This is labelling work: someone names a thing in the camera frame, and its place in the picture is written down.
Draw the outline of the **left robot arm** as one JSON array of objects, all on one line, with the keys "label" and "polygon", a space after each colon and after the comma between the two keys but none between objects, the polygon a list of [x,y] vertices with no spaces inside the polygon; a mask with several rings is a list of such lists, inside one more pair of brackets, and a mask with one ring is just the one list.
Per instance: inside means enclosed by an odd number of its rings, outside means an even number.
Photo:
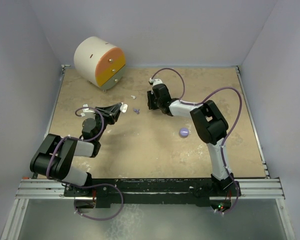
[{"label": "left robot arm", "polygon": [[100,151],[100,138],[108,125],[114,125],[124,108],[122,102],[107,107],[84,105],[75,111],[77,117],[84,118],[80,137],[61,137],[49,133],[34,154],[29,169],[32,173],[46,176],[72,185],[81,196],[93,191],[90,173],[72,166],[74,157],[95,158]]}]

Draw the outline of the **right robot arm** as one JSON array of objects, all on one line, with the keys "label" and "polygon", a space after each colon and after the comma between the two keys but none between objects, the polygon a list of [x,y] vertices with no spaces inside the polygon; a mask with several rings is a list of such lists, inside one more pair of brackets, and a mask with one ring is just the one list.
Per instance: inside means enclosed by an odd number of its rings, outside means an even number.
[{"label": "right robot arm", "polygon": [[234,181],[223,146],[229,125],[217,105],[209,99],[212,94],[199,103],[183,102],[178,98],[171,98],[165,84],[151,85],[151,90],[147,91],[148,109],[159,109],[171,117],[192,119],[197,135],[208,147],[212,164],[212,190],[218,196],[225,195]]}]

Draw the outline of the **white earbud charging case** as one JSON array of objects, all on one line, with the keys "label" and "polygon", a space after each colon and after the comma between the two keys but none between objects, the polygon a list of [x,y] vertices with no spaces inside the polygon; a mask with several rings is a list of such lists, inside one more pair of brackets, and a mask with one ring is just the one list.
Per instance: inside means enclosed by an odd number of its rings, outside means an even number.
[{"label": "white earbud charging case", "polygon": [[120,107],[120,111],[122,113],[126,113],[127,112],[127,109],[128,109],[128,105],[126,103],[123,103]]}]

